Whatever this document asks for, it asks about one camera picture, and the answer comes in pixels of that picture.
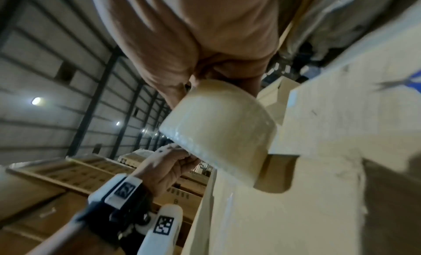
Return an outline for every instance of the forearm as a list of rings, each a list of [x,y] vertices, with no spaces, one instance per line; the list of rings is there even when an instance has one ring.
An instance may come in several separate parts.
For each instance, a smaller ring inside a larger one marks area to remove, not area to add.
[[[27,255],[108,255],[115,249],[83,222],[70,221]]]

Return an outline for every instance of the wall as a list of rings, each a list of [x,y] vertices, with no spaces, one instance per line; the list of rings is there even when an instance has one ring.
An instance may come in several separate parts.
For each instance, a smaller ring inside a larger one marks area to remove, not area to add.
[[[0,164],[4,165],[66,155],[116,46],[91,0],[28,0],[23,6],[19,19],[10,22],[13,30],[0,43]],[[76,68],[70,84],[55,78],[64,61]],[[91,153],[101,144],[100,155],[110,156],[139,82],[134,66],[119,57],[78,154]],[[144,85],[141,98],[135,99],[139,110],[129,119],[117,156],[133,151],[154,93]],[[42,106],[31,104],[35,97],[43,98]],[[162,102],[160,95],[157,99],[146,124],[150,129]],[[141,140],[142,148],[147,137]]]

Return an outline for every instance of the bright light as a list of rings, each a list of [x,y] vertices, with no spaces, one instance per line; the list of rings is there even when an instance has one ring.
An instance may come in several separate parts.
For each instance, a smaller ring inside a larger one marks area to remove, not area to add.
[[[33,100],[31,101],[31,103],[32,103],[33,105],[38,105],[40,102],[41,102],[41,98],[40,98],[40,97],[36,97],[35,99],[33,99]]]

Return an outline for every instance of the human hand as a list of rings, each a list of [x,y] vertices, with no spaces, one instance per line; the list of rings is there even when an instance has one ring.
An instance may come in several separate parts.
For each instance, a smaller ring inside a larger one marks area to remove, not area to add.
[[[157,149],[132,175],[142,179],[143,184],[157,197],[200,162],[197,157],[171,143]]]

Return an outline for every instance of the tape roll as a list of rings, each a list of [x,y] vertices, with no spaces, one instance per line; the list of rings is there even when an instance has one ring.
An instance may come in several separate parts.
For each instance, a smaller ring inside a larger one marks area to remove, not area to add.
[[[253,186],[276,124],[242,89],[204,80],[162,122],[160,131],[211,166]]]

